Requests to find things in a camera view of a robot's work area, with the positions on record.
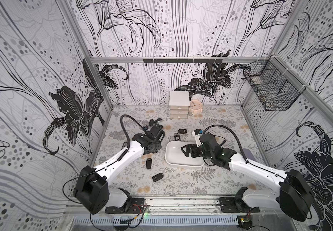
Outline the white storage tray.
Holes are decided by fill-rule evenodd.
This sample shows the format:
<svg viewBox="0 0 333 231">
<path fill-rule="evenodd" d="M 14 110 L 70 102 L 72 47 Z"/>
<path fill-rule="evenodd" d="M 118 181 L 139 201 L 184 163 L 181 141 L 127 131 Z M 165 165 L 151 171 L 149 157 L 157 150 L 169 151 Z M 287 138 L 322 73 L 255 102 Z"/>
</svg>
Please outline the white storage tray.
<svg viewBox="0 0 333 231">
<path fill-rule="evenodd" d="M 202 157 L 192 158 L 186 157 L 181 148 L 191 142 L 185 141 L 171 141 L 167 144 L 165 150 L 165 161 L 172 167 L 184 167 L 191 169 L 198 169 L 204 166 Z"/>
</svg>

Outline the black key front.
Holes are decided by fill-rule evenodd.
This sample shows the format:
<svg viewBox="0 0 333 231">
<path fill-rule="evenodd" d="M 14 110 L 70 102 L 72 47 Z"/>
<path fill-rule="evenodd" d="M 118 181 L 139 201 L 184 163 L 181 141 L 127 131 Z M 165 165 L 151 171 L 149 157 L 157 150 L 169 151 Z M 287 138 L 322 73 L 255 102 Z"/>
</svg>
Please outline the black key front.
<svg viewBox="0 0 333 231">
<path fill-rule="evenodd" d="M 164 177 L 163 173 L 158 173 L 152 177 L 152 180 L 153 180 L 153 182 L 157 182 L 157 181 L 161 180 L 163 177 Z"/>
</svg>

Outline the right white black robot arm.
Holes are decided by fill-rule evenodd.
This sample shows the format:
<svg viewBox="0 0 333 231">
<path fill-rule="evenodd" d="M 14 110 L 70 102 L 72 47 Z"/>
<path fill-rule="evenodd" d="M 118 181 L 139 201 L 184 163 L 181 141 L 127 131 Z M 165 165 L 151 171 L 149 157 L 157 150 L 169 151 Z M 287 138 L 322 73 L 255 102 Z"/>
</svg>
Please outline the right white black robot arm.
<svg viewBox="0 0 333 231">
<path fill-rule="evenodd" d="M 259 181 L 269 191 L 246 189 L 238 198 L 250 208 L 280 209 L 296 221 L 311 219 L 314 193 L 304 176 L 297 170 L 278 170 L 244 157 L 243 152 L 223 148 L 211 133 L 194 135 L 195 144 L 181 148 L 186 157 L 209 159 L 218 167 L 238 172 Z"/>
</svg>

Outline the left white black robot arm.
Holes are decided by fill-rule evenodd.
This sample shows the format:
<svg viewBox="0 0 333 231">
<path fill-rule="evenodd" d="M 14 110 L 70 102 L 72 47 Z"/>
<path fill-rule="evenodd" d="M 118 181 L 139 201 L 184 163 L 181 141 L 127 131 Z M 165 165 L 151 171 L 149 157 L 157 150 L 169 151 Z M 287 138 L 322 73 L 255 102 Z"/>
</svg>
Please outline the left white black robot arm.
<svg viewBox="0 0 333 231">
<path fill-rule="evenodd" d="M 136 159 L 159 151 L 163 139 L 164 132 L 155 136 L 147 133 L 136 134 L 129 147 L 126 146 L 109 160 L 95 167 L 84 167 L 78 177 L 74 197 L 92 215 L 104 208 L 107 213 L 127 213 L 132 207 L 142 205 L 140 199 L 134 202 L 127 190 L 110 190 L 109 186 L 118 174 Z"/>
</svg>

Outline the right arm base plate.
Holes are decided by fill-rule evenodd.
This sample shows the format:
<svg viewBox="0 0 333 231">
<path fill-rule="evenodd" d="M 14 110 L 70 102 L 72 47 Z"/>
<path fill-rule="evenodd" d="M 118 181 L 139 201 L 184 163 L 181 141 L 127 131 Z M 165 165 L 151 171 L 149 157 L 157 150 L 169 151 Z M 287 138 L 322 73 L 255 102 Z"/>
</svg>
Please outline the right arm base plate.
<svg viewBox="0 0 333 231">
<path fill-rule="evenodd" d="M 220 197 L 216 203 L 223 213 L 259 213 L 259 208 L 250 208 L 242 200 L 234 197 Z"/>
</svg>

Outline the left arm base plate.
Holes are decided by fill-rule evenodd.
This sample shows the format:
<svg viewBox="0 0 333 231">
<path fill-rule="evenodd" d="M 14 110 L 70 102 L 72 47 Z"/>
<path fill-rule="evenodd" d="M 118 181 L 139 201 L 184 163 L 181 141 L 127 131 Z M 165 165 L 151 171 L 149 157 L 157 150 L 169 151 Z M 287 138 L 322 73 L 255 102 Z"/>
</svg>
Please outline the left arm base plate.
<svg viewBox="0 0 333 231">
<path fill-rule="evenodd" d="M 144 198 L 129 198 L 122 207 L 106 207 L 106 214 L 141 214 L 145 210 Z"/>
</svg>

